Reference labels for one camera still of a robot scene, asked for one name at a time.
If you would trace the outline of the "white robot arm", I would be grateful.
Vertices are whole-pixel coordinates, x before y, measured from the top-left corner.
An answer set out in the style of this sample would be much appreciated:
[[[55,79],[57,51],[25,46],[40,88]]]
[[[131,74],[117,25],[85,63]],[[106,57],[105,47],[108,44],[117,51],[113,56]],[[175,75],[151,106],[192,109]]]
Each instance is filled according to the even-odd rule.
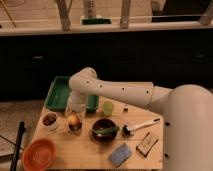
[[[69,87],[74,111],[84,110],[88,97],[98,95],[162,115],[163,171],[213,171],[213,93],[208,89],[103,81],[91,67],[73,74]]]

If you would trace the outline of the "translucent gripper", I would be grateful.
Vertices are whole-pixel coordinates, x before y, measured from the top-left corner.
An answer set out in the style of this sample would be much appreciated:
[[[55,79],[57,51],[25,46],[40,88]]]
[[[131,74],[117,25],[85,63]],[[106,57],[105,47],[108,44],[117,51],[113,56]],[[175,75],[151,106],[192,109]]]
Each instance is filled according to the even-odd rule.
[[[80,122],[82,122],[85,114],[85,105],[84,104],[74,104],[72,102],[68,102],[65,109],[65,117],[67,118],[70,115],[77,115]]]

